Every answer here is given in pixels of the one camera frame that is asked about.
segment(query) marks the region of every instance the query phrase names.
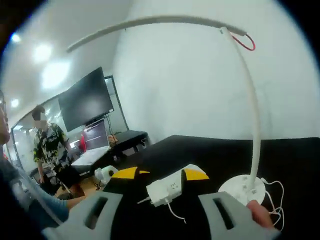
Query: red object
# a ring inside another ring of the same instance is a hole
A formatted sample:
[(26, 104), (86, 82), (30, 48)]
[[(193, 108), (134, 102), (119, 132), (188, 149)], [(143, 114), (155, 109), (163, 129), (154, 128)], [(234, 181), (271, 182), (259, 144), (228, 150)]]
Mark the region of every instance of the red object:
[(80, 149), (81, 149), (84, 153), (87, 151), (85, 136), (84, 136), (83, 134), (81, 134), (79, 147), (80, 147)]
[(236, 38), (235, 36), (232, 36), (234, 40), (237, 41), (238, 44), (240, 44), (242, 47), (244, 47), (245, 49), (248, 49), (249, 51), (254, 51), (256, 49), (256, 44), (255, 42), (253, 41), (253, 39), (248, 35), (246, 34), (246, 36), (250, 39), (250, 41), (252, 42), (252, 45), (253, 45), (253, 48), (249, 48), (247, 47), (246, 45), (244, 45), (242, 42), (240, 42), (240, 40), (238, 38)]

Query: desk lamp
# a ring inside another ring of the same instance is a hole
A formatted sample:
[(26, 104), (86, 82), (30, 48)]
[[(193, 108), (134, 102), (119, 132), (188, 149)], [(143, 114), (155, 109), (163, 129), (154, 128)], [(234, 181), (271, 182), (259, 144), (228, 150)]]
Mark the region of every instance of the desk lamp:
[[(204, 25), (208, 27), (215, 27), (220, 29), (221, 34), (223, 34), (227, 41), (230, 42), (232, 48), (235, 49), (239, 59), (240, 64), (242, 65), (243, 72), (245, 74), (245, 86), (246, 93), (248, 97), (248, 102), (251, 107), (252, 114), (252, 135), (253, 135), (253, 144), (252, 144), (252, 164), (250, 175), (238, 175), (234, 176), (231, 179), (227, 180), (219, 189), (219, 192), (227, 192), (239, 202), (246, 205), (250, 200), (257, 200), (259, 204), (265, 198), (266, 188), (261, 179), (257, 178), (258, 166), (259, 166), (259, 157), (260, 157), (260, 145), (261, 145), (261, 133), (260, 133), (260, 117), (259, 117), (259, 108), (258, 108), (258, 99), (256, 95), (255, 86), (250, 75), (248, 66), (243, 58), (237, 44), (245, 47), (248, 50), (253, 51), (255, 49), (255, 43), (247, 35), (247, 33), (235, 26), (226, 24), (221, 21), (212, 20), (203, 17), (197, 16), (188, 16), (188, 15), (159, 15), (159, 16), (146, 16), (142, 18), (137, 18), (134, 20), (124, 21), (103, 29), (100, 29), (86, 37), (83, 37), (79, 41), (73, 43), (67, 48), (67, 52), (71, 53), (77, 48), (81, 47), (84, 44), (87, 44), (99, 37), (104, 35), (127, 29), (136, 26), (149, 25), (149, 24), (161, 24), (161, 23), (186, 23), (186, 24), (197, 24)], [(253, 49), (250, 49), (244, 46), (236, 37), (232, 36), (231, 33), (247, 36), (253, 43)]]

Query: curved lamp arm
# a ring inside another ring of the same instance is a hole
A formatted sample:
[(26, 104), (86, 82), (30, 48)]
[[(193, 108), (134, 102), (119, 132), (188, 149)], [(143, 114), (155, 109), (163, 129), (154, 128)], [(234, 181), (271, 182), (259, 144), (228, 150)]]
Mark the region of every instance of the curved lamp arm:
[(187, 23), (187, 24), (197, 24), (197, 25), (204, 25), (209, 27), (219, 28), (221, 33), (229, 39), (236, 49), (237, 54), (239, 55), (241, 65), (244, 70), (244, 74), (246, 76), (246, 91), (248, 100), (251, 106), (252, 112), (252, 135), (253, 135), (253, 146), (252, 146), (252, 165), (251, 165), (251, 172), (250, 172), (250, 179), (248, 181), (248, 189), (251, 190), (254, 188), (255, 179), (257, 176), (258, 165), (259, 165), (259, 158), (260, 158), (260, 145), (261, 145), (261, 135), (260, 135), (260, 116), (259, 116), (259, 108), (258, 108), (258, 98), (256, 95), (255, 86), (250, 75), (248, 66), (245, 62), (245, 59), (241, 55), (241, 52), (236, 45), (235, 41), (233, 40), (230, 32), (238, 34), (240, 36), (246, 35), (246, 32), (240, 28), (235, 26), (229, 25), (227, 23), (212, 20), (208, 18), (198, 17), (198, 16), (188, 16), (188, 15), (159, 15), (159, 16), (146, 16), (137, 18), (134, 20), (124, 21), (103, 29), (100, 29), (86, 37), (83, 37), (79, 41), (73, 43), (67, 48), (67, 53), (71, 53), (72, 51), (76, 50), (77, 48), (81, 47), (84, 44), (87, 44), (97, 38), (100, 38), (104, 35), (122, 30), (127, 28), (132, 28), (141, 25), (148, 25), (148, 24), (161, 24), (161, 23)]

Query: camouflage shirt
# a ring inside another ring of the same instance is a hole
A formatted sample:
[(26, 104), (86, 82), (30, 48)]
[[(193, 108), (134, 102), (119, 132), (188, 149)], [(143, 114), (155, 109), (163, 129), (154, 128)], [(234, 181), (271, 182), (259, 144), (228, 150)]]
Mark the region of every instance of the camouflage shirt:
[(70, 165), (71, 159), (64, 144), (66, 134), (55, 124), (48, 122), (46, 131), (38, 129), (34, 138), (33, 159), (37, 163), (47, 163), (54, 173)]

